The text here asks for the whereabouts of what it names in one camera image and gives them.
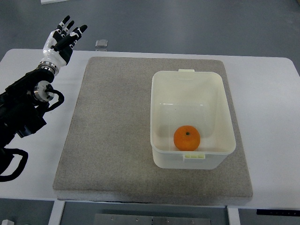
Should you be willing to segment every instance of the robotic hand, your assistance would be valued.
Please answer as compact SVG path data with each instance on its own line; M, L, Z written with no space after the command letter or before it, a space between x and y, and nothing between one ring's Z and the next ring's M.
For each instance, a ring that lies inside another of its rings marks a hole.
M66 25L69 19L70 16L67 16L56 30L50 33L43 48L44 58L38 67L26 73L0 94L0 174L8 168L14 154L22 156L18 168L11 175L0 175L0 182L17 178L28 159L27 152L20 149L6 149L5 146L12 141L15 134L23 138L36 133L46 125L43 115L64 101L62 93L54 90L50 83L60 68L69 63L76 42L87 29L87 25L83 25L68 34L74 24L74 21L71 21ZM55 94L58 95L58 102L50 106L49 101Z

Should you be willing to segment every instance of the plastic container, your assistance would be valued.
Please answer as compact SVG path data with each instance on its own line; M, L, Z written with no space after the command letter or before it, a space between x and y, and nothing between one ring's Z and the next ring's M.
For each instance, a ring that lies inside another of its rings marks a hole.
M200 133L195 151L174 145L174 132L184 125ZM194 70L157 72L152 79L150 141L153 160L161 168L216 168L236 147L221 76Z

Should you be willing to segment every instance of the robot finger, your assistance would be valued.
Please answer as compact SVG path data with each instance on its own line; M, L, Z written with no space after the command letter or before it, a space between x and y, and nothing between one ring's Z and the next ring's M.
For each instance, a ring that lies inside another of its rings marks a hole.
M64 38L66 34L69 32L70 28L74 25L74 21L72 20L66 27L65 29L61 32L61 36Z
M63 19L63 20L57 25L56 30L57 30L59 33L62 32L62 29L64 28L66 22L69 21L69 19L70 19L70 16L68 15L68 16L66 16L65 19Z
M72 33L70 34L71 36L73 35L76 35L77 36L77 39L76 40L79 40L81 38L81 35L83 32L85 32L85 30L88 28L87 25L82 25L80 28L76 27Z

